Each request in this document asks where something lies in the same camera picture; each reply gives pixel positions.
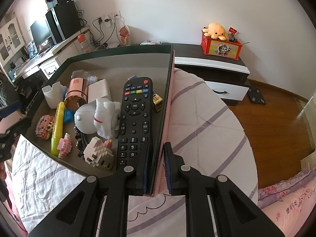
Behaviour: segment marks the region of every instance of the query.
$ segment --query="red tag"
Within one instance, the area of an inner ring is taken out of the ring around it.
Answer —
[[[228,30],[229,32],[233,33],[234,35],[237,33],[236,29],[233,29],[232,27]]]

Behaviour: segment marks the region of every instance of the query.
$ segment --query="glass cabinet door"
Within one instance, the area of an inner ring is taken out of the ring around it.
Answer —
[[[21,42],[20,42],[18,34],[16,32],[14,23],[9,24],[8,30],[10,33],[10,36],[8,37],[8,39],[9,39],[8,41],[10,42],[10,45],[13,44],[13,46],[15,48],[17,48],[21,44]]]
[[[7,51],[7,44],[5,43],[6,37],[0,33],[0,56],[2,61],[5,61],[9,57],[9,53]]]

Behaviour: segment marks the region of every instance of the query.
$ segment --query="round screw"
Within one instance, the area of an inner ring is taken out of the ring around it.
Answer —
[[[94,175],[90,175],[87,177],[88,183],[93,183],[97,178]]]
[[[181,166],[181,170],[182,170],[182,171],[186,171],[186,172],[187,172],[187,171],[190,171],[190,169],[191,169],[191,167],[188,166],[188,165],[182,165],[182,166]]]
[[[132,172],[133,170],[134,170],[134,168],[133,168],[132,166],[126,166],[126,167],[124,167],[124,171],[125,171],[126,173]]]
[[[225,175],[219,175],[217,179],[222,183],[225,183],[227,181],[227,177]]]

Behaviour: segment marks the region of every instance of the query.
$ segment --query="white plastic cup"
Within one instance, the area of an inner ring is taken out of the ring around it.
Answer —
[[[57,82],[50,86],[42,88],[45,100],[51,109],[56,109],[61,101],[64,101],[62,85]]]

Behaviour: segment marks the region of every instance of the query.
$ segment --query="striped bedding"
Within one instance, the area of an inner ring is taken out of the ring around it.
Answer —
[[[167,141],[174,153],[204,175],[227,175],[257,204],[257,169],[239,121],[202,79],[180,69],[175,69],[173,77]],[[23,164],[25,156],[31,163]],[[18,211],[28,231],[83,179],[47,158],[25,138],[19,140],[12,175]],[[127,234],[185,236],[185,200],[167,195],[161,158],[155,181],[155,197],[129,198]]]

